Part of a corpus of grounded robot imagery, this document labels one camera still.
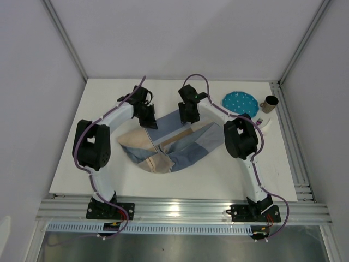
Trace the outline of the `blue beige checked cloth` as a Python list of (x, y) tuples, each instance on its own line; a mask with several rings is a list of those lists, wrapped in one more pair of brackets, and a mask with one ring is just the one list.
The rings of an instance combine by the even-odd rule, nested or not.
[(117, 138), (140, 169), (167, 174), (188, 168), (224, 143), (223, 127), (208, 117), (182, 124), (179, 111), (157, 119), (157, 129), (136, 128)]

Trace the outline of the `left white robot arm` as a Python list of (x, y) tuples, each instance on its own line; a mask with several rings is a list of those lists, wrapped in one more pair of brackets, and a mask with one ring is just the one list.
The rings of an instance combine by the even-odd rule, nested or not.
[(153, 93), (141, 85), (120, 97), (116, 104), (95, 121), (80, 120), (73, 144), (75, 166), (88, 174), (93, 198), (101, 202), (98, 212), (113, 218), (118, 206), (111, 200), (116, 192), (110, 184), (111, 175), (105, 167), (111, 157), (111, 134), (124, 122), (137, 118), (143, 128), (157, 129)]

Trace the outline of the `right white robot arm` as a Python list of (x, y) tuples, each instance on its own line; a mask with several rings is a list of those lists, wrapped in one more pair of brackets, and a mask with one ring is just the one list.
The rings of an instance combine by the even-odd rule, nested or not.
[(195, 123), (200, 113), (206, 112), (224, 129), (225, 147), (229, 155), (239, 161), (245, 178), (247, 191), (246, 205), (233, 205), (230, 214), (233, 221), (260, 221), (273, 206), (273, 200), (263, 188), (258, 175), (257, 125), (247, 114), (234, 115), (214, 104), (205, 92), (198, 93), (191, 85), (185, 85), (178, 91), (182, 101), (178, 103), (182, 123)]

